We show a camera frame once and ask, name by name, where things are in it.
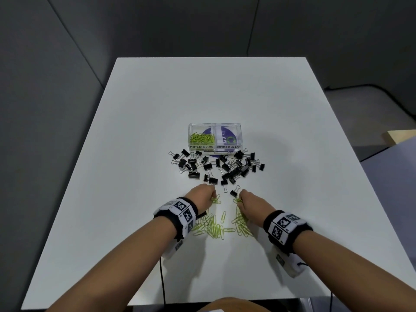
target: forearm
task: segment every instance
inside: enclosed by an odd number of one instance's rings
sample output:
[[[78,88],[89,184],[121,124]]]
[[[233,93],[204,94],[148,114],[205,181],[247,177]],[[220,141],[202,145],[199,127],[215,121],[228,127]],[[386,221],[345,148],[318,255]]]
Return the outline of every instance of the forearm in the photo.
[[[351,311],[416,311],[416,290],[334,241],[304,231],[293,249]]]
[[[175,235],[170,220],[153,219],[108,253],[48,311],[122,311]]]

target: wristband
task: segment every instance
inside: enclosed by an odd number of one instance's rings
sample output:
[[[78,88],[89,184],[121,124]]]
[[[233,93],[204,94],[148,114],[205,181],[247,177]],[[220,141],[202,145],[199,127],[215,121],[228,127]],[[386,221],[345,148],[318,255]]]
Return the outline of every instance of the wristband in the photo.
[[[264,220],[263,229],[269,241],[286,254],[293,253],[293,243],[297,236],[306,230],[313,231],[305,220],[282,210],[273,211]]]
[[[195,220],[202,215],[198,215],[198,209],[192,200],[179,197],[168,201],[155,210],[154,217],[164,216],[168,218],[176,229],[175,239],[184,239],[195,225]]]

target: clear plastic box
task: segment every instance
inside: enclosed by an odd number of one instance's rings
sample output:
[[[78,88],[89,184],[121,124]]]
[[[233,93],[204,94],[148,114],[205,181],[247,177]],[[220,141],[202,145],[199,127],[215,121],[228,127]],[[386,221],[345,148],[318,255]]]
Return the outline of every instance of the clear plastic box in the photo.
[[[242,148],[239,123],[190,123],[188,145],[191,151],[234,152]]]

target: white table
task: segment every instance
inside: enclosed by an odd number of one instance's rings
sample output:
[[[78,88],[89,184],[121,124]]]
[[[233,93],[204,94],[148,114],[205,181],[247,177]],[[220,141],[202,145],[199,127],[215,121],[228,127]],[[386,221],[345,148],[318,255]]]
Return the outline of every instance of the white table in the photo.
[[[24,309],[47,308],[155,208],[202,183],[180,174],[168,155],[187,148],[189,122],[240,122],[244,146],[266,167],[239,185],[416,288],[416,273],[306,59],[119,58]],[[217,191],[222,204],[211,211],[217,219],[227,211],[227,225],[235,205],[222,186]],[[163,262],[166,302],[330,293],[310,270],[289,278],[263,231],[258,240],[190,236]],[[162,302],[157,265],[130,304]]]

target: wire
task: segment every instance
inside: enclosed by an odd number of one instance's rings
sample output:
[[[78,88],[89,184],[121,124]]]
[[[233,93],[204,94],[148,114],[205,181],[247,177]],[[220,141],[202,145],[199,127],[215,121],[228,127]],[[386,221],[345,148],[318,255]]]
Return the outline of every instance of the wire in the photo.
[[[163,274],[162,274],[162,258],[159,258],[159,267],[160,267],[160,278],[162,279],[163,304],[166,305],[165,284],[163,282]]]
[[[333,298],[333,293],[332,293],[332,291],[331,291],[330,312],[332,312],[332,298]]]

